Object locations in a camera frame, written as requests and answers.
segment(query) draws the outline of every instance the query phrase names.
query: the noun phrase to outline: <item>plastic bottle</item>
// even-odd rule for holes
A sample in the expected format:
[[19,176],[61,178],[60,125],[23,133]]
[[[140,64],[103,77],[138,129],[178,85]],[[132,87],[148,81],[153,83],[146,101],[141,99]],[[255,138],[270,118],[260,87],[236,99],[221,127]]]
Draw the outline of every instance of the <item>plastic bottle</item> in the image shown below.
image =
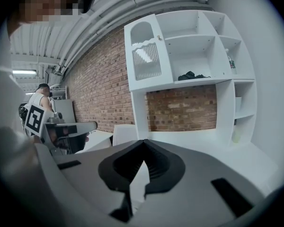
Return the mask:
[[225,49],[225,51],[226,51],[226,54],[227,54],[227,57],[228,57],[229,64],[231,66],[232,73],[233,74],[237,74],[237,69],[235,67],[235,62],[231,59],[231,55],[230,55],[229,49]]

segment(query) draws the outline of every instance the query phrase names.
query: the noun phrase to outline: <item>ceiling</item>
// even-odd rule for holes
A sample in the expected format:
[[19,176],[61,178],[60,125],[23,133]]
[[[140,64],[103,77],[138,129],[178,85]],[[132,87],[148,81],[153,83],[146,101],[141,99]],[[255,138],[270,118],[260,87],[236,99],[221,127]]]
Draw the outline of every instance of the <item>ceiling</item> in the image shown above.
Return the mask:
[[199,2],[207,6],[205,0],[95,0],[87,14],[78,15],[74,9],[71,16],[23,25],[10,38],[12,68],[36,70],[37,75],[15,75],[16,81],[26,93],[42,82],[57,84],[88,48],[115,27],[158,8]]

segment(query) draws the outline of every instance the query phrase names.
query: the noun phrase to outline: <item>brick wall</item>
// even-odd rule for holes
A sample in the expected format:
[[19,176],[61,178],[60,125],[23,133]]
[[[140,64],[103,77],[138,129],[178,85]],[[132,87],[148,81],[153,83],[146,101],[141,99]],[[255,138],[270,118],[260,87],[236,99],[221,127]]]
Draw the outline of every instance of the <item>brick wall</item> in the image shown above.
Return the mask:
[[[115,124],[134,124],[125,61],[123,26],[112,30],[77,62],[69,87],[78,122],[97,121],[113,132]],[[152,92],[146,95],[152,131],[190,131],[216,126],[214,85]]]

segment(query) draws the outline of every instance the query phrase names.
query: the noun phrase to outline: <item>man in white tank top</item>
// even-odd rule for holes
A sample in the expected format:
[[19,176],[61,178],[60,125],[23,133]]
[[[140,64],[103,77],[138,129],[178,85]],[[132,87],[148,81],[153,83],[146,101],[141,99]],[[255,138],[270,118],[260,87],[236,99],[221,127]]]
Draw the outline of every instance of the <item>man in white tank top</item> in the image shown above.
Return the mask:
[[46,83],[42,83],[39,85],[36,92],[30,97],[27,106],[29,106],[30,104],[37,104],[53,112],[53,109],[50,105],[49,95],[50,95],[49,86]]

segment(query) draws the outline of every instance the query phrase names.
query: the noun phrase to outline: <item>white cabinet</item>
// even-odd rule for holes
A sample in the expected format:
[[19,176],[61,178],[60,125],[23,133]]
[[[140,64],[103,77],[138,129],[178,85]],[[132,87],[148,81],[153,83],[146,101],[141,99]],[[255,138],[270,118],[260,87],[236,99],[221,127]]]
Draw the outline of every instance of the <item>white cabinet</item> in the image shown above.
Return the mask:
[[[215,84],[216,129],[173,132],[169,139],[180,142],[185,135],[189,139],[185,144],[220,148],[250,142],[257,110],[255,74],[245,43],[227,15],[200,10],[152,14],[126,25],[124,35],[138,139],[162,135],[149,132],[146,92]],[[236,70],[231,69],[229,57]],[[205,78],[179,80],[189,71]],[[238,112],[236,97],[241,97]]]
[[124,27],[130,90],[173,82],[163,34],[154,14]]

